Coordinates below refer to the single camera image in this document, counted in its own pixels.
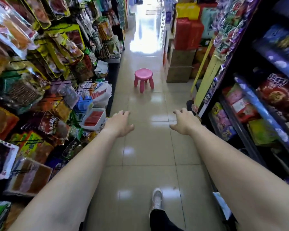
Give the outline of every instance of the white shoe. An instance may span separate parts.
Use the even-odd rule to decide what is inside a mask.
[[[163,210],[162,208],[163,192],[160,188],[155,188],[152,194],[152,207],[150,209],[149,218],[151,211],[154,209]]]

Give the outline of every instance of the store aisle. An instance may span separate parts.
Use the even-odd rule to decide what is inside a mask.
[[[164,194],[166,213],[179,228],[223,229],[192,140],[170,129],[174,109],[186,107],[192,81],[166,83],[158,15],[146,15],[156,0],[135,6],[136,29],[126,34],[112,113],[130,110],[135,130],[116,141],[88,214],[86,230],[150,230],[154,188]],[[155,88],[140,94],[134,72],[153,71]]]

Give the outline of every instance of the person's left hand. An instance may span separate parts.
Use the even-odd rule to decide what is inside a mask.
[[[115,113],[111,118],[108,118],[104,130],[113,132],[117,138],[126,136],[134,130],[134,125],[127,125],[129,114],[130,111],[123,112],[123,110]]]

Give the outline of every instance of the forearm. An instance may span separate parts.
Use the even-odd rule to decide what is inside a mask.
[[[246,230],[289,230],[289,185],[205,127],[192,131],[210,176]]]
[[[78,230],[115,139],[101,131],[38,193],[9,231]]]

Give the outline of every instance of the pink stool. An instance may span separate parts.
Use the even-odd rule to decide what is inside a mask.
[[[140,80],[140,93],[144,92],[145,88],[145,82],[149,80],[151,89],[154,89],[154,82],[153,82],[153,72],[149,69],[142,68],[135,71],[135,80],[134,80],[134,86],[137,87],[138,80]]]

